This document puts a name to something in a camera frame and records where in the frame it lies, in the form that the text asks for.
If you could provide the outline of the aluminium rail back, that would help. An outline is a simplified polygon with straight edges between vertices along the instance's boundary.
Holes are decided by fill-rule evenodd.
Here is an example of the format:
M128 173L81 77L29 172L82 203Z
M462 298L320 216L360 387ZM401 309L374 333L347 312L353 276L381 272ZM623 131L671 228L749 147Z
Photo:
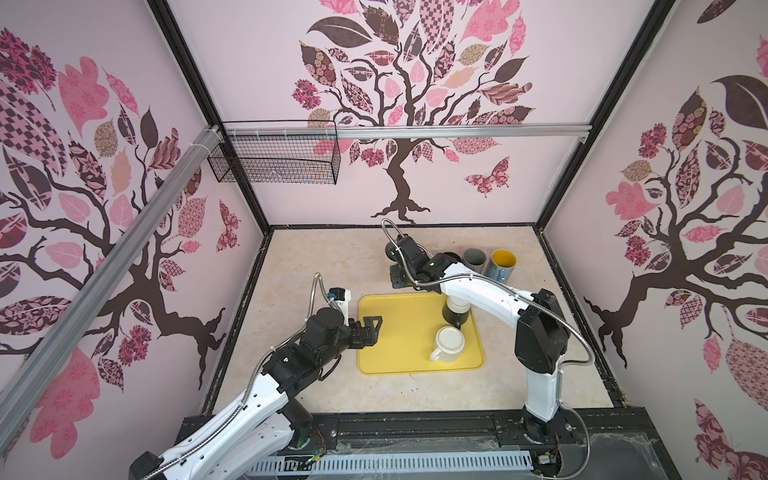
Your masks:
M250 122L244 125L229 123L224 131L232 138L267 137L319 137L321 139L453 139L453 138L514 138L514 137L577 137L587 138L592 130L589 124L552 123L516 125L449 125L449 126L366 126L366 127L307 127L271 126Z

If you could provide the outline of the cream white mug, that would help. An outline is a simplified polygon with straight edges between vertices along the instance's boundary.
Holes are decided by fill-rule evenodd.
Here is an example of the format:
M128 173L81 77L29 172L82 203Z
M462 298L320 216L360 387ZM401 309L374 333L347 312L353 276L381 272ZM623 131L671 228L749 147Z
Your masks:
M455 327L442 327L435 335L435 348L429 356L431 362L453 363L465 348L464 335Z

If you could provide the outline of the yellow plastic tray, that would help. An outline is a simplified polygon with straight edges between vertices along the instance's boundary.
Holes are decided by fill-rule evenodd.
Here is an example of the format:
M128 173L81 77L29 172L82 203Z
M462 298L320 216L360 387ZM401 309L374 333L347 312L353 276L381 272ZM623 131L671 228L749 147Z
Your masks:
M365 375L413 374L474 370L485 356L473 316L462 325L465 347L453 362L431 361L438 331L448 323L442 315L447 297L435 293L368 295L359 315L382 319L378 341L358 352L357 366Z

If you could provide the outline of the black base frame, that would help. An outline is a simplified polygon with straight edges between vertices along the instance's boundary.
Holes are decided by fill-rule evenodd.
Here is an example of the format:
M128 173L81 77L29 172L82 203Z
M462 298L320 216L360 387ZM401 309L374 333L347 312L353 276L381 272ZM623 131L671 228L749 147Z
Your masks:
M520 447L524 450L550 449L561 452L565 445L583 445L600 434L644 434L651 452L658 458L658 468L668 478L680 474L663 444L650 416L640 407L584 408L569 410L560 407L552 422L554 440L544 444L529 441L522 428L522 410L436 411L436 412L373 412L321 413L313 415L311 437L301 444L294 439L286 448L304 453L314 434L320 436L323 449L334 449L338 443L384 445L405 440L480 439L492 440L500 447ZM188 417L191 433L213 416ZM190 434L181 433L180 440Z

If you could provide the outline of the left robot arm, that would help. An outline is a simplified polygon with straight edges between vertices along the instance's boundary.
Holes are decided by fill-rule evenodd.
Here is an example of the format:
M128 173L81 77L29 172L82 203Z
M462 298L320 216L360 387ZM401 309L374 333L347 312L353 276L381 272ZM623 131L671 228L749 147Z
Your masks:
M382 324L380 316L358 322L336 308L319 309L265 354L243 393L161 455L140 455L128 477L237 479L294 439L305 443L313 417L298 402L299 394L327 378L343 352L374 346Z

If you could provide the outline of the blue mug yellow inside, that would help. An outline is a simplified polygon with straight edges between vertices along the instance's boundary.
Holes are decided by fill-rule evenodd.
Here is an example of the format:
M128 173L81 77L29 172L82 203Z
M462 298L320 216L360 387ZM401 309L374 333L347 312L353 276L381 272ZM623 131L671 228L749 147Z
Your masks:
M505 249L495 250L489 257L484 275L505 284L517 264L516 256Z

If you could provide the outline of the aluminium rail left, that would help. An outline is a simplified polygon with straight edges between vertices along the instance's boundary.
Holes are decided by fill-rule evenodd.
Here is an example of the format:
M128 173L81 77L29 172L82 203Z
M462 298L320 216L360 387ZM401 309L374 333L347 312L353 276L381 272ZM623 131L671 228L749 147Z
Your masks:
M209 125L199 133L184 152L180 165L171 170L163 186L142 209L102 266L1 392L2 448L6 448L19 431L197 168L222 140L221 133L222 128L216 125Z

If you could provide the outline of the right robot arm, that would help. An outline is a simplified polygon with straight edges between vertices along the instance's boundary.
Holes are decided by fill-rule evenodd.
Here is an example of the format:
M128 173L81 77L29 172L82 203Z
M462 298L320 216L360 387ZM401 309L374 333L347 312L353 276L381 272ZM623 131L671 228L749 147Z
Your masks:
M515 291L467 268L453 255L429 255L407 234L391 239L385 252L395 263L393 284L441 293L455 304L493 315L514 330L514 353L526 370L524 435L536 444L552 442L552 422L560 410L560 364L570 339L554 294L546 289Z

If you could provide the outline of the grey mug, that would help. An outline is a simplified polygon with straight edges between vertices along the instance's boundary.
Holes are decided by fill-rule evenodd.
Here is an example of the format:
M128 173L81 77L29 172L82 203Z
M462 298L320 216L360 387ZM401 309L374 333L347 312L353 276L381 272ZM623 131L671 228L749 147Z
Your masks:
M468 248L463 253L462 261L467 268L482 274L487 263L487 255L481 249Z

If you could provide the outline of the black white mug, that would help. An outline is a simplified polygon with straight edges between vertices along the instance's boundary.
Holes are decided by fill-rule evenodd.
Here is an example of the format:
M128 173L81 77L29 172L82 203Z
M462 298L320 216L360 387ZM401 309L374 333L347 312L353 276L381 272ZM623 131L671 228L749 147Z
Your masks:
M470 312L471 305L467 300L448 296L442 309L442 316L450 326L460 330L467 322Z

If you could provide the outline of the aluminium rail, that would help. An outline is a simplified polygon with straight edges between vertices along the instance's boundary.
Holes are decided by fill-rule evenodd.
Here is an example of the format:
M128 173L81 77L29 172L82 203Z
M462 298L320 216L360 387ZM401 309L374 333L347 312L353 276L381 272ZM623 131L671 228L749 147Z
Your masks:
M222 140L221 133L222 128L216 125L209 125L199 133L184 152L180 165L171 170L163 186L142 209L102 266L1 392L2 448L6 448L19 431L197 168Z
M589 124L552 123L516 125L449 125L449 126L366 126L366 127L307 127L271 126L250 122L244 125L229 123L224 131L232 138L267 137L319 137L321 139L453 139L453 138L514 138L514 137L577 137L587 138L592 130Z

